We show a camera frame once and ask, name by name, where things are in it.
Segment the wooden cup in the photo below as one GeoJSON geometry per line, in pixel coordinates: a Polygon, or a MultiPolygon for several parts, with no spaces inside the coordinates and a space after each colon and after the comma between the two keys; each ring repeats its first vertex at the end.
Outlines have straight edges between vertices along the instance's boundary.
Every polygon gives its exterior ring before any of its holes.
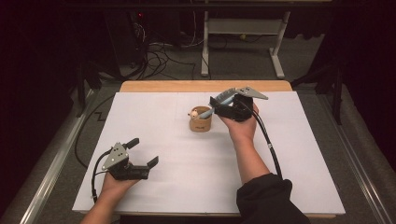
{"type": "MultiPolygon", "coordinates": [[[[202,114],[209,110],[210,108],[207,106],[196,106],[192,109],[192,111],[196,109],[198,114],[202,114]]],[[[212,115],[210,115],[207,119],[190,119],[190,129],[196,133],[204,133],[210,130],[210,126],[212,124],[212,115]]]]}

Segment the table leg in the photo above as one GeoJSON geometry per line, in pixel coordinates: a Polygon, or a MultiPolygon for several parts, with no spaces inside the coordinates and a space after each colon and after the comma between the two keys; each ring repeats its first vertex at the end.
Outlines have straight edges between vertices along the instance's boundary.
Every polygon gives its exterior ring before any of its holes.
{"type": "Polygon", "coordinates": [[[205,12],[205,20],[204,20],[204,48],[202,50],[202,62],[201,62],[201,76],[207,77],[209,76],[209,49],[207,47],[207,39],[209,35],[208,31],[208,20],[209,20],[209,12],[205,12]]]}
{"type": "Polygon", "coordinates": [[[285,78],[285,74],[283,73],[282,66],[280,65],[279,58],[277,57],[277,53],[279,52],[280,44],[282,43],[283,35],[286,31],[286,26],[288,25],[290,12],[287,11],[283,15],[282,23],[279,26],[279,31],[277,32],[276,46],[274,48],[270,48],[270,55],[273,61],[273,65],[276,71],[276,76],[280,79],[285,78]]]}

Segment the white sheet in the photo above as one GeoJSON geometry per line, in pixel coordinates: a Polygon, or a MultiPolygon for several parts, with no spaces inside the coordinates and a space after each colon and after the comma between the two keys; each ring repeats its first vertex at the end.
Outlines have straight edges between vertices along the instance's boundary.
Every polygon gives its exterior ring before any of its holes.
{"type": "MultiPolygon", "coordinates": [[[[227,128],[215,115],[207,133],[189,129],[188,113],[208,105],[218,92],[117,93],[106,125],[93,153],[73,210],[87,212],[93,202],[91,177],[98,157],[116,142],[138,137],[129,149],[130,161],[159,163],[133,186],[116,209],[119,213],[235,214],[236,190],[241,187],[233,144],[227,128]]],[[[293,183],[291,201],[306,214],[344,214],[318,144],[296,92],[263,92],[269,100],[255,99],[274,145],[284,178],[293,183]]],[[[270,151],[259,126],[255,145],[275,173],[270,151]]],[[[100,192],[103,175],[96,177],[100,192]]]]}

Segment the sleeve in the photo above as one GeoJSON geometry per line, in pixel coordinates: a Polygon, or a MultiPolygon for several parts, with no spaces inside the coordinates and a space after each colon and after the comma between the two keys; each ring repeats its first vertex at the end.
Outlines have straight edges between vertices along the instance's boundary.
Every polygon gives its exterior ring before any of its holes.
{"type": "Polygon", "coordinates": [[[310,223],[291,201],[292,184],[277,175],[254,178],[237,191],[238,205],[244,224],[305,224],[310,223]]]}

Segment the dark background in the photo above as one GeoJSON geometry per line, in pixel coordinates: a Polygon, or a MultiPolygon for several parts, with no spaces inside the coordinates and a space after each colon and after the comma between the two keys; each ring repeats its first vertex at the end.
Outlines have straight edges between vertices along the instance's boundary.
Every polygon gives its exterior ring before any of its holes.
{"type": "MultiPolygon", "coordinates": [[[[0,162],[5,181],[0,189],[1,214],[69,114],[73,105],[69,95],[77,86],[78,68],[94,64],[94,74],[106,71],[117,76],[120,64],[141,60],[127,19],[130,15],[69,14],[59,10],[61,3],[0,3],[0,162]]],[[[285,37],[326,34],[311,70],[334,58],[341,59],[345,66],[343,79],[355,105],[395,169],[395,7],[390,0],[364,3],[368,7],[292,12],[285,37]]],[[[211,12],[211,16],[271,18],[279,13],[211,12]]],[[[200,36],[203,13],[196,15],[200,36]]],[[[174,45],[179,44],[180,31],[193,33],[190,13],[146,11],[144,16],[142,24],[148,27],[149,35],[160,36],[174,45]]],[[[320,81],[320,77],[310,81],[320,81]]]]}

